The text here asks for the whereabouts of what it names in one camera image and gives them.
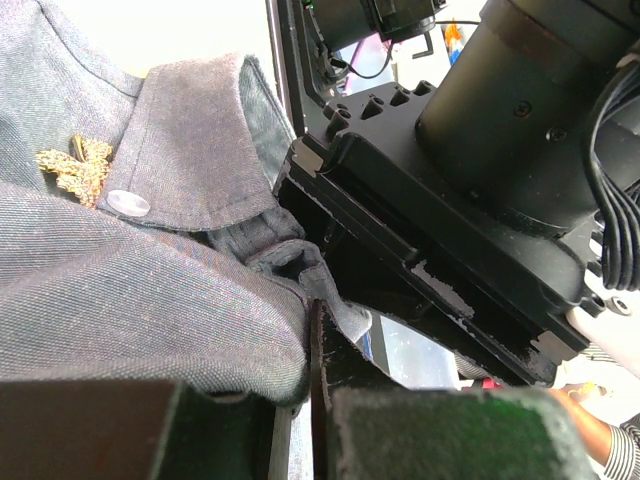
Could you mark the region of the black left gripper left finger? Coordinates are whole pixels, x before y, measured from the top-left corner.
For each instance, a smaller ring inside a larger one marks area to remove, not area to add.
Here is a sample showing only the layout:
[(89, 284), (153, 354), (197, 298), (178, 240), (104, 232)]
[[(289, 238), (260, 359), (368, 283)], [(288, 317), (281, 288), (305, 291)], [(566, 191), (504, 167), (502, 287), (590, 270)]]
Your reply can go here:
[(4, 479), (267, 479), (275, 408), (171, 381), (1, 385)]

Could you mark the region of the gold brooch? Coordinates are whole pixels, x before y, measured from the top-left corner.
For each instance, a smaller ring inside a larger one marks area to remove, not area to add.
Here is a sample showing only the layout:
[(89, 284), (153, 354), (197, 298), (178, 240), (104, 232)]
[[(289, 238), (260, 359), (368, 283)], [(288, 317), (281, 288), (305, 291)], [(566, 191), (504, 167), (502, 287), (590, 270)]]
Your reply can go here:
[(56, 149), (36, 154), (39, 169), (56, 175), (58, 188), (73, 194), (79, 203), (95, 209), (111, 171), (113, 147), (101, 140), (73, 135), (70, 152)]

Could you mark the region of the grey button-up shirt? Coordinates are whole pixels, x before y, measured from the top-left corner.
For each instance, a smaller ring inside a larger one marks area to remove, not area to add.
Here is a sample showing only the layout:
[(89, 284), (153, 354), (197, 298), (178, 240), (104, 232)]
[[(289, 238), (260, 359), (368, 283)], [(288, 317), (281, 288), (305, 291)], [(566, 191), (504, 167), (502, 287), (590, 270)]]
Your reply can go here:
[[(113, 147), (95, 209), (36, 154)], [(181, 379), (307, 393), (311, 304), (357, 340), (319, 249), (272, 189), (293, 132), (258, 60), (129, 75), (49, 1), (1, 5), (1, 377)]]

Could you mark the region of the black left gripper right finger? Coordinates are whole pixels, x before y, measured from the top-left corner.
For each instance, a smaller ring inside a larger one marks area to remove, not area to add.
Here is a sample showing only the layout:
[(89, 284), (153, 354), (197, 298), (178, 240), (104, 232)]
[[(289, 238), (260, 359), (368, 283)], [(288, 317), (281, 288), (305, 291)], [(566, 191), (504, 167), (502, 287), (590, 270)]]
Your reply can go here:
[(410, 390), (314, 301), (311, 424), (318, 479), (594, 479), (568, 413), (535, 388)]

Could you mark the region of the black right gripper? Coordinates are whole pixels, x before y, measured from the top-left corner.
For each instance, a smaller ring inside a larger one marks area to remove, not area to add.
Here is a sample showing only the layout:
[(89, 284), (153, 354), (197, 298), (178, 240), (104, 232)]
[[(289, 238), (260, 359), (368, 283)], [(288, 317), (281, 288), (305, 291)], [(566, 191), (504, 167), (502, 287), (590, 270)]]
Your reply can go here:
[(416, 138), (427, 82), (330, 102), (296, 99), (280, 204), (325, 255), (348, 300), (398, 319), (500, 382), (548, 386), (587, 347), (566, 320), (603, 301), (587, 222), (560, 238), (511, 229), (433, 169)]

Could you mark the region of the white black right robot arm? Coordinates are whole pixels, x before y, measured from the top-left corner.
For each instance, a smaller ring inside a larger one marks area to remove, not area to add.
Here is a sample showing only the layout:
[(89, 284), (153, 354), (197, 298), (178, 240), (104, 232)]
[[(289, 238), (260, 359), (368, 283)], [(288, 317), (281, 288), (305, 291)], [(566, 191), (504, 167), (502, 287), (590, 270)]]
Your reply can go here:
[(605, 219), (608, 286), (639, 284), (639, 5), (490, 1), (439, 86), (342, 96), (342, 48), (427, 33), (439, 1), (280, 1), (296, 140), (276, 184), (347, 300), (506, 385), (587, 347), (566, 320)]

